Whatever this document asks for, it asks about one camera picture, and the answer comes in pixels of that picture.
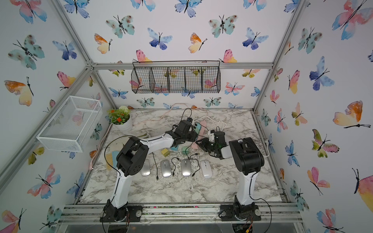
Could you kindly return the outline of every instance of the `marble table surface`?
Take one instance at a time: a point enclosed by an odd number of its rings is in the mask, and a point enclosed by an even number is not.
[[[158,136],[164,134],[165,131],[170,130],[173,124],[178,124],[181,119],[183,110],[172,110],[160,121],[146,121],[144,120],[158,120],[167,110],[132,110],[131,117],[133,121],[133,129],[126,133],[126,135],[140,136],[147,133],[148,136]],[[185,115],[189,116],[190,111],[187,110]],[[229,140],[239,138],[251,137],[260,151],[264,153],[263,145],[259,139],[253,117],[249,110],[245,109],[226,109],[226,110],[194,110],[192,114],[193,119],[208,115],[215,121],[222,120],[227,123],[224,128],[226,136]],[[205,118],[207,128],[209,130],[216,128],[216,123],[210,119]],[[113,125],[109,136],[105,142],[105,147],[112,140],[123,136],[121,131]],[[122,143],[125,144],[127,137],[117,140],[108,148],[106,154],[114,150],[120,150]],[[181,148],[189,146],[191,142],[186,142],[179,146],[178,152],[170,151],[170,155],[166,159],[171,160],[172,157],[180,159],[187,158],[182,155]],[[195,203],[195,202],[233,202],[234,196],[238,190],[239,171],[236,169],[233,158],[220,160],[213,158],[208,153],[202,151],[200,148],[194,150],[189,148],[189,155],[200,153],[193,156],[199,161],[208,160],[211,164],[213,176],[205,179],[202,170],[199,170],[194,177],[184,177],[181,174],[180,162],[176,164],[175,176],[164,178],[160,170],[160,162],[165,159],[160,150],[154,152],[155,161],[158,166],[158,177],[156,180],[156,167],[153,160],[153,155],[149,154],[147,159],[150,162],[150,175],[143,177],[140,173],[134,176],[132,186],[128,195],[129,203]],[[281,201],[279,191],[275,179],[265,157],[265,165],[261,168],[255,183],[254,198],[264,198],[266,201]],[[198,169],[198,164],[195,160],[191,161],[192,172]],[[97,204],[106,203],[113,193],[117,172],[113,169],[108,169],[104,158],[104,150],[102,150],[96,164],[94,165],[91,178],[88,181],[83,196],[80,198],[79,204]]]

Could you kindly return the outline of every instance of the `white wire basket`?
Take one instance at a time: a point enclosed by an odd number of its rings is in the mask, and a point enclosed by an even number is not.
[[[99,100],[71,95],[36,138],[48,149],[83,152],[101,116]]]

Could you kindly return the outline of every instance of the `wire basket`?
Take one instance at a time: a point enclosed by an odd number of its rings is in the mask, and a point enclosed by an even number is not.
[[[217,61],[133,62],[133,66],[131,84],[135,94],[220,92]]]
[[[99,100],[69,96],[36,138],[48,149],[83,152],[101,115]]]

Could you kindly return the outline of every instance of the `white flower pot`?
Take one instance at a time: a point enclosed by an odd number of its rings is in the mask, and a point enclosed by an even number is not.
[[[127,122],[120,124],[120,125],[114,125],[114,127],[116,127],[117,130],[120,130],[123,133],[131,131],[132,130],[132,117],[129,116],[129,119]]]

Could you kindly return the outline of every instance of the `potted plant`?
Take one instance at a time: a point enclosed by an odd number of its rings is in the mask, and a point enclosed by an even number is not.
[[[129,115],[130,110],[126,106],[120,106],[119,109],[111,109],[107,111],[111,123],[123,132],[131,131],[132,118]]]

